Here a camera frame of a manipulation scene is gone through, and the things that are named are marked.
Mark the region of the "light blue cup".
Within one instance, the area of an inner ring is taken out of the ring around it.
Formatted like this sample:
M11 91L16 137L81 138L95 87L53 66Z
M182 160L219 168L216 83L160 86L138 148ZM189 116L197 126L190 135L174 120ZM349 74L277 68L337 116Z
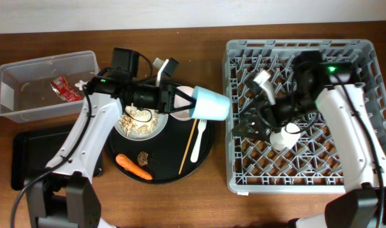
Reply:
M227 96L196 86L192 98L196 100L195 107L189 110L190 118L224 121L231 108Z

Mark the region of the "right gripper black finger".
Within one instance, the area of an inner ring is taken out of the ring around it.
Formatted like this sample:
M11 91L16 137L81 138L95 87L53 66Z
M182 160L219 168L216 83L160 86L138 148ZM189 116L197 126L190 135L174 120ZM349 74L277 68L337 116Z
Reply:
M243 109L240 112L242 115L248 115L253 111L260 110L269 104L266 92L258 84L254 82L247 82L245 84L247 89L244 97L246 101L243 104Z
M258 120L242 120L233 127L232 135L251 139L267 139L266 127Z

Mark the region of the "wooden chopstick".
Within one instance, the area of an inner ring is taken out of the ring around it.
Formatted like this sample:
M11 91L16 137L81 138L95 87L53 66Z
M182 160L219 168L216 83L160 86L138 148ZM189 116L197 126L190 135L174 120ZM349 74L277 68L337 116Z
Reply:
M182 171L182 169L183 169L183 167L184 167L184 163L185 163L185 160L186 160L186 156L187 156L187 154L188 154L188 151L189 151L189 148L190 148L190 144L191 144L191 140L192 140L192 137L193 137L193 134L194 134L194 131L195 131L196 123L197 123L197 119L194 119L194 122L193 122L193 125L192 125L192 128L191 128L191 131L190 131L190 135L189 135L189 138L188 138L188 142L187 142L186 147L185 147L185 150L184 150L183 159L182 159L181 164L180 164L180 167L179 167L178 175L181 174L181 171Z

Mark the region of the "white paper cup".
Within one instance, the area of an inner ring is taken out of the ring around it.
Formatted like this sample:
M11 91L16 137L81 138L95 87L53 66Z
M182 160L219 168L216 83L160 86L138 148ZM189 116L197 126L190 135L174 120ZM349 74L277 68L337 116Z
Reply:
M278 150L291 149L300 138L300 129L294 123L282 127L279 132L272 132L270 135L271 146Z

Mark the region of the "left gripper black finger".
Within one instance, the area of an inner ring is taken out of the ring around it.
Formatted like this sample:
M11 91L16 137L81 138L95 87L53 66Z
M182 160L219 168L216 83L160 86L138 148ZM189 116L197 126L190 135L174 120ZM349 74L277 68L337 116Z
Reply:
M176 92L177 91L181 91L183 94L185 94L185 95L187 95L189 97L188 99L186 99L186 98L183 98L180 95L180 93L176 93L174 101L191 101L191 100L196 100L193 97L194 88L192 88L192 87L189 87L189 86L186 86L186 85L178 85L178 86L174 86L174 90Z
M188 101L187 103L174 102L172 112L176 113L179 111L189 110L193 107L193 103Z

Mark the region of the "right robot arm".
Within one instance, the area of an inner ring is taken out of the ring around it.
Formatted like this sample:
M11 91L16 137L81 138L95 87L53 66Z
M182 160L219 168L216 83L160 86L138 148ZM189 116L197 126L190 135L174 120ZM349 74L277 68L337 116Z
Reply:
M291 148L299 131L289 131L294 118L309 113L323 117L333 138L344 175L345 193L323 213L289 221L290 227L386 227L386 156L357 86L349 61L329 63L318 51L293 60L296 88L282 98L272 94L265 70L251 74L246 85L263 90L240 112L234 136L269 141L276 149Z

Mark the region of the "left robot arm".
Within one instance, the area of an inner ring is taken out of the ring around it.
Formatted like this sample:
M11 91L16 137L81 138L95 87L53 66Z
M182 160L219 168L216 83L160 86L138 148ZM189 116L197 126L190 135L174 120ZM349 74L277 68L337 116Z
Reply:
M176 96L194 108L196 98L170 82L156 85L131 79L94 77L83 88L82 111L59 151L45 169L29 180L18 194L10 215L27 199L32 227L109 227L101 217L101 203L92 187L94 168L111 129L127 105L159 113L177 112Z

